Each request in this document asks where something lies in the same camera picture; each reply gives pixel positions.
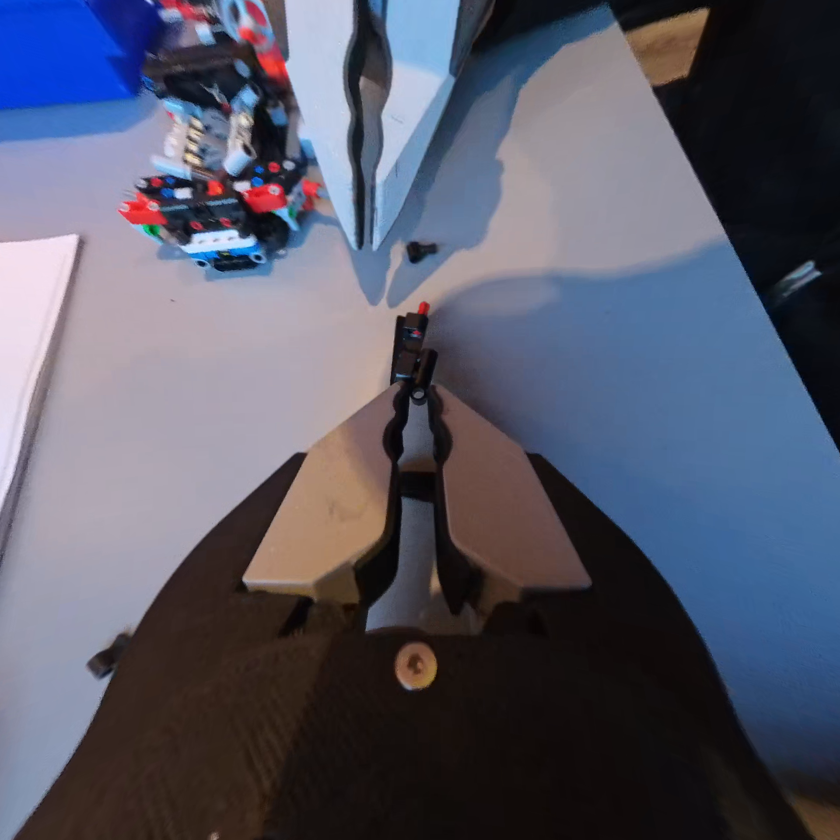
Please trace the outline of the open instruction booklet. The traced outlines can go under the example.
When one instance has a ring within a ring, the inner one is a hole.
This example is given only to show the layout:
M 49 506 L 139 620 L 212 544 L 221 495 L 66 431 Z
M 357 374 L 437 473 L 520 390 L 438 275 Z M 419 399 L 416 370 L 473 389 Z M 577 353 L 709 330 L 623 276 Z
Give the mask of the open instruction booklet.
M 1 543 L 12 527 L 81 239 L 1 245 Z

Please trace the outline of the grey desk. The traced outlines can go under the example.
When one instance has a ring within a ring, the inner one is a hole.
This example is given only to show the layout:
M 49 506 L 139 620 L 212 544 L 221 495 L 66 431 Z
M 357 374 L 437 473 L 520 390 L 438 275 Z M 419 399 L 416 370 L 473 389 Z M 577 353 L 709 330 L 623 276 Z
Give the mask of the grey desk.
M 838 778 L 837 449 L 608 9 L 465 69 L 386 255 L 326 217 L 272 270 L 165 256 L 117 204 L 166 124 L 2 113 L 2 240 L 83 237 L 2 565 L 2 838 L 98 708 L 88 658 L 386 386 L 420 300 L 436 381 L 645 551 L 773 771 Z

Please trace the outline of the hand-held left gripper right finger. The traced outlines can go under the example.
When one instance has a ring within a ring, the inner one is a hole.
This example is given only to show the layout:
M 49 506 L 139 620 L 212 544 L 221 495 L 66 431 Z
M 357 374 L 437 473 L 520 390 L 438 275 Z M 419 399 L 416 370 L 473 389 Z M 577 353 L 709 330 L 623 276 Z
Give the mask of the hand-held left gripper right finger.
M 437 579 L 449 611 L 583 592 L 592 578 L 524 449 L 443 386 L 428 394 Z

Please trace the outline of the short black toy brick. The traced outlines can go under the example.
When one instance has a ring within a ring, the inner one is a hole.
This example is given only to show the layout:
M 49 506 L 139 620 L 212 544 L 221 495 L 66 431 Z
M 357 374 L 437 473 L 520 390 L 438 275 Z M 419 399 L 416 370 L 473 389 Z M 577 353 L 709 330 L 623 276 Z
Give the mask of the short black toy brick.
M 86 663 L 87 671 L 95 679 L 109 677 L 118 666 L 120 659 L 130 645 L 133 635 L 122 632 L 118 634 L 109 646 L 91 656 Z

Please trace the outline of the small black red brick assembly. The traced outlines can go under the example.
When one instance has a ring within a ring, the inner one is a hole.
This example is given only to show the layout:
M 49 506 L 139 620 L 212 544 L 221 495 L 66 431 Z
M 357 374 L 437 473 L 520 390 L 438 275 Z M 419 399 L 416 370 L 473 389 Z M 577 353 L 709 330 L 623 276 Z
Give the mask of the small black red brick assembly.
M 391 383 L 407 384 L 415 406 L 427 402 L 438 353 L 425 346 L 430 305 L 423 301 L 416 311 L 395 320 Z

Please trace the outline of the person's dark clothing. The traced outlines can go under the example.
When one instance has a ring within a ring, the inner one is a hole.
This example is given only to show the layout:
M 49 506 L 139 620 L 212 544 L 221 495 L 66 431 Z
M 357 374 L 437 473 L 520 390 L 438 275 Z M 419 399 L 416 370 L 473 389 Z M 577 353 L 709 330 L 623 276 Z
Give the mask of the person's dark clothing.
M 660 103 L 839 443 L 839 2 L 611 2 L 619 23 L 709 9 Z

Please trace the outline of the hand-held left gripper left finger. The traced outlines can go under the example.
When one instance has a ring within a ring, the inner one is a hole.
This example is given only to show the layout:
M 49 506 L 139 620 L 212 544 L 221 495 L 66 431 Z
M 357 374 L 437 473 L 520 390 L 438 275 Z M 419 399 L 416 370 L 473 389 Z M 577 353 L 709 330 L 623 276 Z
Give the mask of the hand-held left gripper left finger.
M 405 387 L 390 385 L 305 454 L 242 582 L 250 592 L 373 603 L 398 563 Z

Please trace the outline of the blue plastic bin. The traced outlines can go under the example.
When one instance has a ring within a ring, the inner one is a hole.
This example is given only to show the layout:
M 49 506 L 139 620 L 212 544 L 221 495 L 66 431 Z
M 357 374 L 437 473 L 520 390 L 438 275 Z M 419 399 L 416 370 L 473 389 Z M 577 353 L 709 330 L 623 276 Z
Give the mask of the blue plastic bin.
M 2 1 L 1 109 L 132 98 L 163 21 L 153 1 Z

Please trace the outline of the partly built toy car model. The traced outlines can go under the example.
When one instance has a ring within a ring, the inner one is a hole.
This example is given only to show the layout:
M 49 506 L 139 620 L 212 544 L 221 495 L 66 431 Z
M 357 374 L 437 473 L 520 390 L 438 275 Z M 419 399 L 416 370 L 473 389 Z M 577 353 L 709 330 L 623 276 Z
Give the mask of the partly built toy car model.
M 284 256 L 326 197 L 287 68 L 284 2 L 159 2 L 175 28 L 141 82 L 171 120 L 119 213 L 204 271 Z

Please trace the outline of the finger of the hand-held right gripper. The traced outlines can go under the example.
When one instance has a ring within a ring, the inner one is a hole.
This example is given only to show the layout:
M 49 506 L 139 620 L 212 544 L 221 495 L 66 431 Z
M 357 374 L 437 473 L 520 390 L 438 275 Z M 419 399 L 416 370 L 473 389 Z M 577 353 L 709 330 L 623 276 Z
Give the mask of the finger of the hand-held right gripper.
M 364 243 L 361 2 L 287 1 L 287 67 L 349 245 Z
M 403 209 L 454 86 L 460 2 L 367 2 L 366 9 L 374 50 L 366 214 L 377 250 Z

